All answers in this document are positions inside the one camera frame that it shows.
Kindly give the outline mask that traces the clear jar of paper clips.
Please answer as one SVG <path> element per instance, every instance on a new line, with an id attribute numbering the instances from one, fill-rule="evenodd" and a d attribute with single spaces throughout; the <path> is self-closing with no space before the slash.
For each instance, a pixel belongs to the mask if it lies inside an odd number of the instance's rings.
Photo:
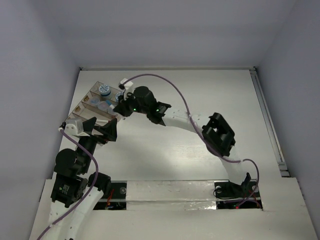
<path id="1" fill-rule="evenodd" d="M 98 96 L 92 96 L 88 100 L 88 104 L 92 107 L 97 107 L 100 102 L 100 98 Z"/>

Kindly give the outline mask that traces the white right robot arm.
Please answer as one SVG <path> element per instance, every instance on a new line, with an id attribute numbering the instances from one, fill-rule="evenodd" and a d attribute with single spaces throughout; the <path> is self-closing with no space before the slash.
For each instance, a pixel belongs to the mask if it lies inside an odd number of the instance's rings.
<path id="1" fill-rule="evenodd" d="M 175 127 L 197 134 L 207 150 L 218 157 L 224 166 L 230 190 L 235 196 L 242 196 L 249 189 L 251 176 L 242 168 L 242 161 L 234 157 L 235 132 L 219 113 L 211 116 L 191 114 L 188 105 L 185 110 L 172 107 L 168 103 L 157 101 L 146 86 L 133 88 L 119 84 L 122 91 L 114 111 L 123 117 L 132 113 L 144 114 L 156 125 Z"/>

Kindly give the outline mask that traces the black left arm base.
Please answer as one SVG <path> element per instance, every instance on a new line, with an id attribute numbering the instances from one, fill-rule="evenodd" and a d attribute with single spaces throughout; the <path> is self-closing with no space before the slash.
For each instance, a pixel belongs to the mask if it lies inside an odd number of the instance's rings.
<path id="1" fill-rule="evenodd" d="M 127 209 L 127 182 L 112 181 L 110 193 L 103 196 L 93 208 L 94 210 L 126 210 Z"/>

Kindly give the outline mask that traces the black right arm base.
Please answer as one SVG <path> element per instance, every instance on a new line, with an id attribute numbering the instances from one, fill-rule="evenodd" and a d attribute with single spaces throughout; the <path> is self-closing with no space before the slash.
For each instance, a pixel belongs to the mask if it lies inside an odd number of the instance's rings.
<path id="1" fill-rule="evenodd" d="M 213 196 L 218 210 L 263 209 L 259 187 L 252 180 L 244 189 L 229 181 L 214 183 Z"/>

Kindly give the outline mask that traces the clear paper clip jar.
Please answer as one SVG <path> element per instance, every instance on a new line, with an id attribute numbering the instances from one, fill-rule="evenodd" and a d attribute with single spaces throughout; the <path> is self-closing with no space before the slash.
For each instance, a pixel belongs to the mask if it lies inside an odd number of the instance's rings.
<path id="1" fill-rule="evenodd" d="M 114 112 L 113 108 L 111 106 L 108 107 L 107 109 L 107 113 L 110 114 L 110 115 L 113 115 L 113 116 L 116 116 L 117 113 Z"/>
<path id="2" fill-rule="evenodd" d="M 97 104 L 97 108 L 101 111 L 107 112 L 109 108 L 109 104 L 106 101 L 100 101 Z"/>

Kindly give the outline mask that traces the blue-capped white marker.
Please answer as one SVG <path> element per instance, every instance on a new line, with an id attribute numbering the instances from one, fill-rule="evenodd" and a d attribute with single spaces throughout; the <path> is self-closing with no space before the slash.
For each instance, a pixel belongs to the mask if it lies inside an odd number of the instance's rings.
<path id="1" fill-rule="evenodd" d="M 110 101 L 106 100 L 105 102 L 106 102 L 112 109 L 115 108 L 115 106 L 114 106 Z"/>

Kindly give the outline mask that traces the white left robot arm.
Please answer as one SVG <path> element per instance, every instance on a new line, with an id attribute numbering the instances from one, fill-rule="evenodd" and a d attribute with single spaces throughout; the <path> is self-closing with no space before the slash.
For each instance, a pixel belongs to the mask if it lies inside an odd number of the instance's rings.
<path id="1" fill-rule="evenodd" d="M 111 177 L 99 171 L 94 152 L 98 145 L 116 141 L 117 123 L 115 118 L 70 118 L 58 128 L 75 149 L 62 149 L 55 157 L 48 227 L 39 239 L 78 239 L 98 201 L 112 194 Z"/>

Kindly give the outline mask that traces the blue-lidded cleaning gel jar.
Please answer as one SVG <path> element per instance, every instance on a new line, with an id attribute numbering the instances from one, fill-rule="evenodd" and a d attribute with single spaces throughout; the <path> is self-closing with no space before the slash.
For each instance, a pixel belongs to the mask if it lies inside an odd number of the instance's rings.
<path id="1" fill-rule="evenodd" d="M 107 84 L 103 84 L 101 86 L 99 86 L 98 88 L 99 94 L 103 97 L 103 98 L 108 98 L 110 99 L 112 97 L 112 91 L 109 85 Z"/>

